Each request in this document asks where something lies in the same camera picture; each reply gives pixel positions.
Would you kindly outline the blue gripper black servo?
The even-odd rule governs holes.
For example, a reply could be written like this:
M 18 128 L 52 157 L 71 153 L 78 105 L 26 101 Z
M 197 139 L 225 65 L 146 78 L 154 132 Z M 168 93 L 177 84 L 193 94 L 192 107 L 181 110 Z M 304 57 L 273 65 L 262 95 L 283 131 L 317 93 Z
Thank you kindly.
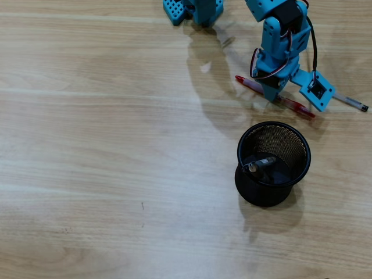
M 299 62 L 299 55 L 284 60 L 267 51 L 255 49 L 252 55 L 252 78 L 261 84 L 264 97 L 273 102 L 289 81 Z

